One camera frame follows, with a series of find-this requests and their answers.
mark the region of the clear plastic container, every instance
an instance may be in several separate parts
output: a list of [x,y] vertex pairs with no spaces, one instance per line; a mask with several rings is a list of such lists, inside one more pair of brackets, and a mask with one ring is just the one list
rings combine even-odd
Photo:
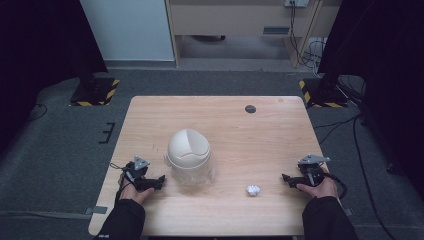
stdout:
[[172,177],[183,185],[199,186],[209,183],[215,176],[208,140],[192,129],[176,132],[168,143],[164,157],[172,168]]

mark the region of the white plastic lid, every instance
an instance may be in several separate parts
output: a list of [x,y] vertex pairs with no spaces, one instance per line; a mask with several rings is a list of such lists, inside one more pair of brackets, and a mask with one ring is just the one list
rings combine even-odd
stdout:
[[168,159],[178,168],[191,169],[209,159],[208,140],[192,129],[176,132],[168,143]]

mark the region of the crumpled paper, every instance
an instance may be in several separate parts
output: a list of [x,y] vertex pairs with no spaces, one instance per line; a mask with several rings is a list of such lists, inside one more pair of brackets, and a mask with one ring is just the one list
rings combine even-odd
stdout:
[[246,190],[250,196],[256,196],[261,191],[261,189],[256,185],[249,185]]

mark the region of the table top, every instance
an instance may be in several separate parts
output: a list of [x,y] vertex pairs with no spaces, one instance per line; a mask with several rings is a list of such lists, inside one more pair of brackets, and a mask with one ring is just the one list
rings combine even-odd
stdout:
[[[255,113],[245,107],[252,105]],[[164,163],[168,141],[194,129],[211,146],[212,183],[181,186]],[[297,160],[322,155],[304,103],[282,96],[138,96],[129,106],[111,162],[125,166],[135,155],[150,161],[147,178],[166,182],[143,204],[146,236],[303,235],[302,212],[309,200],[281,174],[300,176]],[[108,168],[89,232],[97,234],[113,208],[120,170]],[[257,185],[251,197],[246,191]]]

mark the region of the hand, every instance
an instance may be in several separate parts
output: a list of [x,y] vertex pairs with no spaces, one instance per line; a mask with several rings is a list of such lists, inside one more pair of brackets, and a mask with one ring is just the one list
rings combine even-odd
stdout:
[[146,200],[147,197],[149,197],[154,191],[154,188],[149,188],[144,192],[138,192],[137,189],[135,189],[133,184],[130,184],[130,182],[124,178],[124,182],[122,186],[126,186],[122,192],[119,200],[121,199],[132,199],[138,204],[142,204],[144,200]]
[[337,193],[337,186],[331,178],[325,177],[322,183],[316,187],[310,187],[304,184],[297,184],[296,188],[309,193],[313,198],[321,198],[321,197],[335,197],[339,199],[339,194]]

